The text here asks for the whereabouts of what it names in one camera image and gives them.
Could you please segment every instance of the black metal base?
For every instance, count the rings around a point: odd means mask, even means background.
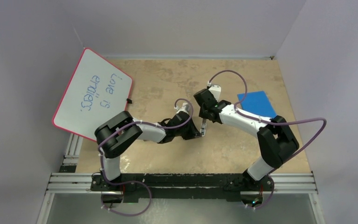
[[[65,166],[65,165],[61,165],[60,167],[60,171],[58,171],[59,173],[74,173],[76,172],[76,165],[72,166]]]
[[[139,181],[146,184],[153,198],[172,199],[226,199],[229,202],[243,201],[241,192],[271,190],[266,176],[257,184],[246,183],[242,174],[121,174],[112,182]],[[101,175],[93,175],[91,191],[120,191],[120,186],[105,182]],[[136,203],[139,198],[149,198],[141,184],[124,185],[124,202]]]

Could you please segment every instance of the metal frame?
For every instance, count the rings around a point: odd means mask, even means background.
[[[83,137],[76,134],[70,134],[67,148],[65,150],[63,166],[77,165],[79,160],[80,149],[82,148]]]
[[[64,155],[63,166],[76,165],[79,159],[83,138],[70,134]],[[317,224],[325,224],[322,209],[317,196],[317,187],[312,173],[309,174],[272,174],[275,183],[274,194],[308,194]],[[55,194],[101,194],[91,191],[91,174],[52,173],[46,189],[46,194],[39,213],[37,224],[46,224]],[[103,192],[104,194],[118,195],[119,191]],[[259,192],[242,192],[244,195],[258,194]]]

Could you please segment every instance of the stain on surface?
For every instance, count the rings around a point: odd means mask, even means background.
[[[198,63],[192,63],[190,65],[190,68],[193,70],[198,70],[200,68],[200,65]]]
[[[131,160],[126,155],[120,157],[120,172],[127,173],[127,169],[130,166]]]
[[[142,89],[139,92],[143,100],[161,99],[163,97],[164,89],[161,87],[153,86]]]
[[[145,60],[144,68],[147,72],[156,72],[161,70],[162,63],[157,60]]]
[[[199,82],[196,81],[191,81],[193,78],[190,77],[184,81],[179,81],[176,82],[176,84],[178,85],[179,88],[183,89],[186,91],[186,96],[188,99],[192,99],[193,98],[193,94],[198,92],[199,90],[196,89],[196,87],[200,84]]]
[[[187,63],[187,60],[180,60],[179,62],[178,62],[178,65],[180,66],[180,67],[183,67],[183,68],[187,68],[188,66],[188,63]]]
[[[133,60],[126,60],[124,62],[124,66],[133,66],[135,64],[135,61]]]
[[[273,76],[272,80],[274,80],[276,82],[283,82],[282,76]]]
[[[225,61],[224,62],[225,69],[232,69],[233,68],[233,61]]]
[[[164,81],[171,82],[173,77],[172,69],[161,68],[161,71],[157,73],[157,76]]]

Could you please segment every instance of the tan work surface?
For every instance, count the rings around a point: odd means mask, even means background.
[[[193,94],[206,87],[215,73],[231,69],[241,73],[248,91],[265,91],[278,115],[293,121],[286,88],[277,61],[253,60],[110,60],[134,80],[128,111],[137,119],[159,122],[175,114],[174,102],[186,98],[194,106],[193,121],[200,128],[200,107]],[[244,92],[241,79],[232,73],[217,76],[213,84],[222,88],[220,99],[232,103]],[[291,126],[300,140],[297,126]],[[120,159],[123,173],[242,173],[260,156],[258,141],[248,133],[219,123],[207,123],[205,137],[156,144],[137,140]],[[76,168],[78,173],[93,173],[100,168],[97,144],[84,140]],[[304,152],[276,172],[309,173]]]

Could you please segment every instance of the robotic arm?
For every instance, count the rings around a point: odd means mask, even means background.
[[[172,119],[164,119],[155,124],[146,125],[133,118],[127,111],[123,111],[110,119],[95,131],[97,143],[106,141],[117,129],[122,129],[119,135],[110,138],[102,145],[104,173],[93,176],[92,191],[117,191],[119,183],[137,181],[146,184],[153,190],[153,197],[157,198],[221,198],[227,201],[242,201],[254,207],[262,203],[262,196],[246,197],[241,192],[272,190],[268,182],[268,174],[279,168],[298,148],[298,142],[289,126],[275,126],[245,118],[237,113],[234,105],[226,100],[219,101],[221,88],[212,85],[197,92],[194,97],[200,106],[199,116],[203,118],[201,132],[199,132],[190,117],[190,106],[186,103],[177,110]],[[240,112],[258,117],[273,123],[284,123],[281,116],[275,118],[261,117],[247,111]],[[162,129],[158,126],[175,127]],[[181,136],[184,140],[199,138],[206,133],[206,121],[217,122],[237,127],[255,136],[260,145],[259,157],[242,174],[121,174],[120,155],[135,140],[150,140],[158,144],[171,142],[173,138]],[[108,185],[107,181],[117,183]],[[147,197],[147,191],[139,188],[139,184],[125,184],[125,202],[137,202],[138,198]]]
[[[157,127],[173,127],[183,124],[190,117],[189,109],[190,106],[184,103],[172,119],[164,119],[161,122],[155,123],[155,126],[145,124],[132,125],[124,129],[120,135],[109,139],[102,146],[104,152],[103,166],[105,168],[106,177],[111,181],[120,176],[120,155],[124,153],[135,140],[148,140],[158,144],[164,144],[171,142],[173,138],[177,136],[181,136],[184,140],[201,137],[201,133],[197,130],[192,119],[184,126],[175,129],[161,129]],[[118,128],[134,121],[140,120],[133,118],[128,111],[119,113],[95,130],[94,134],[97,143],[100,144]]]
[[[197,104],[200,106],[199,116],[203,118],[201,133],[206,132],[206,120],[213,123],[218,122],[229,126],[237,127],[255,136],[260,145],[261,157],[259,157],[243,173],[249,184],[261,180],[274,168],[279,168],[296,150],[298,142],[289,126],[273,126],[257,122],[239,115],[234,105],[226,100],[219,101],[221,88],[218,85],[211,85],[207,89],[200,90],[194,95]],[[268,118],[249,113],[238,109],[240,112],[268,120],[274,123],[284,123],[286,120],[281,116]]]

